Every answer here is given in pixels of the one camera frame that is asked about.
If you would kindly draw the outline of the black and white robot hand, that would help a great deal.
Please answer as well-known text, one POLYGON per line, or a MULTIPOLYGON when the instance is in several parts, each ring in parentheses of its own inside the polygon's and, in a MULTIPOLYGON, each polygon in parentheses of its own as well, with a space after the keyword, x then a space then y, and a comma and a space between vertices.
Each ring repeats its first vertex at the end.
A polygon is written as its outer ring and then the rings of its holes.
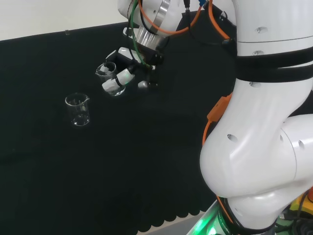
POLYGON ((110 53, 95 71, 104 92, 111 96, 121 95, 126 86, 141 72, 145 78, 138 82, 139 89, 153 89, 158 86, 157 66, 164 61, 162 53, 141 47, 138 51, 120 47, 110 53))

